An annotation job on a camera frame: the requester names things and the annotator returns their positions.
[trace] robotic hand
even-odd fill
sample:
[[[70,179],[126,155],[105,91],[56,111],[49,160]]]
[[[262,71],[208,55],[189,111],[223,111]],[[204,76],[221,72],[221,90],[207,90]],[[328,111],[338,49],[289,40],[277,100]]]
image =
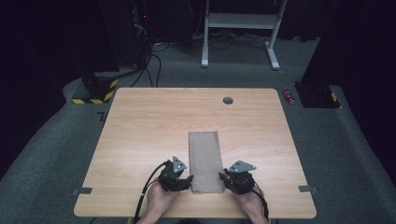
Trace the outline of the robotic hand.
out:
[[[246,194],[252,191],[259,196],[262,201],[264,216],[268,220],[269,211],[267,202],[261,193],[253,189],[256,182],[254,181],[252,174],[248,172],[256,169],[256,166],[249,163],[237,161],[230,168],[224,169],[224,174],[219,173],[219,177],[224,181],[225,188],[236,194]]]
[[[187,179],[179,179],[186,168],[187,166],[175,156],[173,157],[173,161],[168,160],[165,163],[165,168],[163,168],[158,177],[163,190],[181,191],[188,189],[191,185],[193,175],[190,175]]]

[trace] round hole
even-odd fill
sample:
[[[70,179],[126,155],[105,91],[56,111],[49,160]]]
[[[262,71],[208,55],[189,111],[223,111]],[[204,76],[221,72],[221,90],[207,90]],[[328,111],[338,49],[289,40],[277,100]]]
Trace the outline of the round hole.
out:
[[[226,104],[226,105],[230,105],[230,104],[233,103],[233,98],[231,98],[229,96],[226,96],[226,97],[223,98],[223,103]]]

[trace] table bracket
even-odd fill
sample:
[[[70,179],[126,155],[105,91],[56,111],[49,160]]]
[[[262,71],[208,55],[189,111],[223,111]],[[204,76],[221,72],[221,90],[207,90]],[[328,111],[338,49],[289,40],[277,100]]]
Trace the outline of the table bracket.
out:
[[[81,189],[73,189],[73,196],[78,196],[79,194],[91,194],[92,188],[81,188]]]
[[[311,194],[319,193],[319,191],[316,187],[311,187],[309,185],[299,186],[298,188],[299,188],[300,192],[311,192]]]

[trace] yellow and black hazard tape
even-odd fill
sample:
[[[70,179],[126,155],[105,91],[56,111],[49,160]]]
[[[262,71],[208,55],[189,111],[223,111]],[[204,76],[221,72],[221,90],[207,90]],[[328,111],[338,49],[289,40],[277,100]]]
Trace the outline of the yellow and black hazard tape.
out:
[[[83,104],[106,104],[110,100],[110,98],[114,94],[114,90],[116,89],[116,85],[119,82],[118,79],[113,80],[108,89],[106,91],[101,93],[100,97],[93,97],[93,98],[73,98],[73,103],[78,104],[78,105],[83,105]]]

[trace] human hand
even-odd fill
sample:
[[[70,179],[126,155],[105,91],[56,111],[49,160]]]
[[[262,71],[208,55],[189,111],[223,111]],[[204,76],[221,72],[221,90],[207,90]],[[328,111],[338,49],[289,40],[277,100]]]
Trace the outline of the human hand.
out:
[[[137,222],[139,224],[155,223],[169,209],[172,201],[180,191],[165,191],[158,181],[151,184],[148,190],[148,209]]]
[[[257,186],[254,186],[253,189],[257,192],[261,192]],[[268,224],[268,220],[265,218],[262,211],[262,200],[258,195],[251,191],[246,194],[236,194],[233,192],[233,196],[238,202],[242,211],[248,216],[251,223]]]

